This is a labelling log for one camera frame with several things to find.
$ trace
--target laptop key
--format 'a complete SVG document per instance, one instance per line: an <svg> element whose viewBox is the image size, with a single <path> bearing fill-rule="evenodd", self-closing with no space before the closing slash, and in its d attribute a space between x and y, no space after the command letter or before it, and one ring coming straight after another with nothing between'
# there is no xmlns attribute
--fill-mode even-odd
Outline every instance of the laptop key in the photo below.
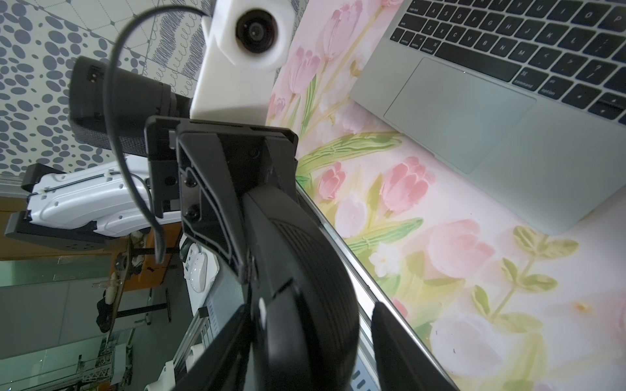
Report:
<svg viewBox="0 0 626 391"><path fill-rule="evenodd" d="M497 35L484 33L480 37L478 42L474 45L474 48L480 51L489 51L491 47L493 46L493 44L496 43L497 40L498 40Z"/></svg>
<svg viewBox="0 0 626 391"><path fill-rule="evenodd" d="M493 46L491 53L496 56L507 57L516 43L517 41L511 38L500 38L495 46Z"/></svg>
<svg viewBox="0 0 626 391"><path fill-rule="evenodd" d="M608 58L625 40L626 38L621 36L600 33L595 36L583 53L595 57Z"/></svg>
<svg viewBox="0 0 626 391"><path fill-rule="evenodd" d="M422 27L424 27L427 21L428 19L422 18L421 16L405 14L402 19L400 19L398 26L413 31L419 31L422 30Z"/></svg>
<svg viewBox="0 0 626 391"><path fill-rule="evenodd" d="M467 46L471 48L472 46L474 46L474 43L476 43L476 41L478 40L478 37L480 37L480 34L482 34L480 31L468 29L467 32L465 32L465 35L463 36L463 38L461 38L461 41L459 43L462 44L463 46Z"/></svg>
<svg viewBox="0 0 626 391"><path fill-rule="evenodd" d="M487 8L491 0L475 0L473 7L475 8Z"/></svg>
<svg viewBox="0 0 626 391"><path fill-rule="evenodd" d="M582 1L561 0L554 7L548 19L552 21L567 22L576 13L578 8L583 5Z"/></svg>
<svg viewBox="0 0 626 391"><path fill-rule="evenodd" d="M413 38L413 40L411 41L411 44L409 46L412 47L413 49L419 49L420 46L422 46L422 44L424 43L425 40L426 40L426 36L425 35L415 34L415 38Z"/></svg>
<svg viewBox="0 0 626 391"><path fill-rule="evenodd" d="M415 37L415 33L412 33L411 31L405 31L402 35L402 38L400 38L400 43L408 46L408 44L411 43L411 41L413 40L413 37Z"/></svg>
<svg viewBox="0 0 626 391"><path fill-rule="evenodd" d="M574 27L559 42L558 47L573 51L581 50L587 42L593 37L595 31Z"/></svg>
<svg viewBox="0 0 626 391"><path fill-rule="evenodd" d="M547 96L552 99L560 99L565 91L570 89L570 87L574 84L573 82L562 79L556 76L552 76L540 89L539 93L541 95Z"/></svg>
<svg viewBox="0 0 626 391"><path fill-rule="evenodd" d="M626 7L613 8L598 27L620 33L626 31Z"/></svg>
<svg viewBox="0 0 626 391"><path fill-rule="evenodd" d="M487 15L487 11L473 9L464 24L465 26L468 26L468 27L478 27L478 25L485 18L486 15Z"/></svg>
<svg viewBox="0 0 626 391"><path fill-rule="evenodd" d="M504 18L505 16L502 14L489 13L479 28L481 30L494 31Z"/></svg>
<svg viewBox="0 0 626 391"><path fill-rule="evenodd" d="M439 15L439 12L443 8L443 4L441 3L432 3L428 11L426 11L426 16L429 18L436 18Z"/></svg>
<svg viewBox="0 0 626 391"><path fill-rule="evenodd" d="M604 102L597 101L589 107L589 113L599 115L606 119L615 119L618 115L622 114L623 109L619 107L611 106Z"/></svg>
<svg viewBox="0 0 626 391"><path fill-rule="evenodd" d="M557 0L535 0L533 5L530 6L526 12L526 16L532 16L533 18L543 18L550 12L550 9Z"/></svg>
<svg viewBox="0 0 626 391"><path fill-rule="evenodd" d="M402 38L402 34L404 34L404 30L395 29L393 34L391 35L391 40L395 42L399 42L400 38Z"/></svg>
<svg viewBox="0 0 626 391"><path fill-rule="evenodd" d="M438 39L426 38L426 42L424 42L420 50L428 54L434 54L439 44L441 44L441 41Z"/></svg>
<svg viewBox="0 0 626 391"><path fill-rule="evenodd" d="M587 62L587 57L577 56L572 53L565 53L556 64L552 67L551 71L564 76L574 76L576 72Z"/></svg>
<svg viewBox="0 0 626 391"><path fill-rule="evenodd" d="M435 56L506 82L511 81L521 68L519 64L447 42L441 43Z"/></svg>
<svg viewBox="0 0 626 391"><path fill-rule="evenodd" d="M533 45L532 43L520 42L515 50L513 50L509 58L515 61L519 61L521 63L525 63L538 48L539 46Z"/></svg>
<svg viewBox="0 0 626 391"><path fill-rule="evenodd" d="M582 24L584 26L595 26L610 8L611 6L608 4L591 1L586 3L576 16L574 16L572 23Z"/></svg>
<svg viewBox="0 0 626 391"><path fill-rule="evenodd" d="M440 23L437 27L437 31L433 33L433 37L444 39L448 35L448 31L452 28L451 24Z"/></svg>
<svg viewBox="0 0 626 391"><path fill-rule="evenodd" d="M605 63L603 61L593 59L589 61L583 70L576 75L576 78L587 83L598 85L602 83L604 79L606 79L613 71L615 71L615 68L617 68L617 65L615 64Z"/></svg>
<svg viewBox="0 0 626 391"><path fill-rule="evenodd" d="M579 109L584 109L600 94L597 88L576 84L572 90L565 95L563 103L569 104Z"/></svg>
<svg viewBox="0 0 626 391"><path fill-rule="evenodd" d="M426 22L426 25L422 29L422 33L426 35L433 35L435 30L437 30L437 26L439 26L439 22L429 20L428 22Z"/></svg>
<svg viewBox="0 0 626 391"><path fill-rule="evenodd" d="M417 15L425 15L430 7L431 2L426 0L413 0L407 12Z"/></svg>
<svg viewBox="0 0 626 391"><path fill-rule="evenodd" d="M543 83L548 77L547 73L539 72L536 69L524 68L520 74L517 75L513 84L534 91Z"/></svg>
<svg viewBox="0 0 626 391"><path fill-rule="evenodd" d="M505 20L500 24L496 33L511 36L520 27L521 23L524 21L522 18L518 18L516 16L507 16Z"/></svg>
<svg viewBox="0 0 626 391"><path fill-rule="evenodd" d="M613 59L621 63L626 63L626 45L624 45L622 49L620 49L617 53L615 53L615 56L613 56Z"/></svg>
<svg viewBox="0 0 626 391"><path fill-rule="evenodd" d="M539 33L539 30L541 30L544 24L544 22L528 19L524 21L524 24L522 24L520 29L517 30L515 38L531 40L537 35L537 33Z"/></svg>
<svg viewBox="0 0 626 391"><path fill-rule="evenodd" d="M535 41L554 45L565 34L568 27L557 23L548 23L539 33Z"/></svg>
<svg viewBox="0 0 626 391"><path fill-rule="evenodd" d="M456 6L451 6L450 4L447 4L443 7L437 19L439 19L440 21L447 22L450 20L450 18L452 18L452 15L454 14L455 11L456 11Z"/></svg>
<svg viewBox="0 0 626 391"><path fill-rule="evenodd" d="M509 3L511 3L511 0L493 0L489 9L493 11L504 11Z"/></svg>
<svg viewBox="0 0 626 391"><path fill-rule="evenodd" d="M626 94L626 67L620 68L604 85L606 88Z"/></svg>
<svg viewBox="0 0 626 391"><path fill-rule="evenodd" d="M610 104L611 106L626 110L626 96L605 93L598 99L598 102L604 102L606 104Z"/></svg>
<svg viewBox="0 0 626 391"><path fill-rule="evenodd" d="M468 15L470 14L471 9L467 8L467 7L459 7L456 12L454 13L454 15L452 15L452 19L450 19L450 21L452 23L458 23L458 24L462 24L463 22L465 22L465 19L468 17Z"/></svg>
<svg viewBox="0 0 626 391"><path fill-rule="evenodd" d="M548 69L561 55L560 50L541 48L528 64L541 69Z"/></svg>
<svg viewBox="0 0 626 391"><path fill-rule="evenodd" d="M454 26L446 37L446 41L457 43L463 36L463 33L465 33L465 27Z"/></svg>
<svg viewBox="0 0 626 391"><path fill-rule="evenodd" d="M522 15L532 2L533 0L513 0L509 8L506 9L506 12L509 14Z"/></svg>

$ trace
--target laptop keyboard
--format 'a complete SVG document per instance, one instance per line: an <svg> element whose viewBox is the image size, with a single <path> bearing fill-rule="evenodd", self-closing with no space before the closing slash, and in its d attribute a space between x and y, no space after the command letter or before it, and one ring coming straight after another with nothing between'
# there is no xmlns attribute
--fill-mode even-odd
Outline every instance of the laptop keyboard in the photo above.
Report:
<svg viewBox="0 0 626 391"><path fill-rule="evenodd" d="M626 126L614 1L413 0L391 40Z"/></svg>

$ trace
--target screw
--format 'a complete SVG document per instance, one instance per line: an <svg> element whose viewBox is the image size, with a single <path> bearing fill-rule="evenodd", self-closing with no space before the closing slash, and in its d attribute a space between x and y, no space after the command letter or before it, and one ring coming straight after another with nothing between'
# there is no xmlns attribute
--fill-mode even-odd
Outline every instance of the screw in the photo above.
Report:
<svg viewBox="0 0 626 391"><path fill-rule="evenodd" d="M200 208L198 207L198 204L194 204L187 208L187 212L185 212L185 218L190 223L195 223L196 221L198 221L198 219L200 218Z"/></svg>
<svg viewBox="0 0 626 391"><path fill-rule="evenodd" d="M185 185L187 187L196 187L198 183L191 176L188 176L187 179L185 179Z"/></svg>

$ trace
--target white robotic arm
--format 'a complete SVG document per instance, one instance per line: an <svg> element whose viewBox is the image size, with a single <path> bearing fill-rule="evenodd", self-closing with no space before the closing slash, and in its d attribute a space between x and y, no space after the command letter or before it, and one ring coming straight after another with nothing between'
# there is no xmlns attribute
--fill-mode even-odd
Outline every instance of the white robotic arm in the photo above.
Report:
<svg viewBox="0 0 626 391"><path fill-rule="evenodd" d="M142 198L149 200L145 180L150 177L148 160L126 157L135 185ZM73 230L95 221L94 232L119 237L142 228L148 222L139 212L119 174L116 162L67 174L47 174L33 186L28 200L31 223ZM179 211L166 212L161 224L180 221Z"/></svg>
<svg viewBox="0 0 626 391"><path fill-rule="evenodd" d="M263 125L276 69L287 59L294 18L286 0L219 0L213 18L202 18L207 48L190 118ZM148 201L151 190L138 179L150 176L147 159L129 155L126 162ZM94 221L93 232L108 237L148 227L118 172L112 162L42 176L28 201L30 223L74 230ZM180 221L180 211L164 212L158 221Z"/></svg>

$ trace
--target trackpad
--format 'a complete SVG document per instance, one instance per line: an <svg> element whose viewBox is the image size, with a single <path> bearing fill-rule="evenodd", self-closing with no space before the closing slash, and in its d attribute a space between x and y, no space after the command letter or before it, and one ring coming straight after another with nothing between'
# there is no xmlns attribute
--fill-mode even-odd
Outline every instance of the trackpad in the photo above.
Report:
<svg viewBox="0 0 626 391"><path fill-rule="evenodd" d="M469 174L535 101L424 58L387 110L385 118Z"/></svg>

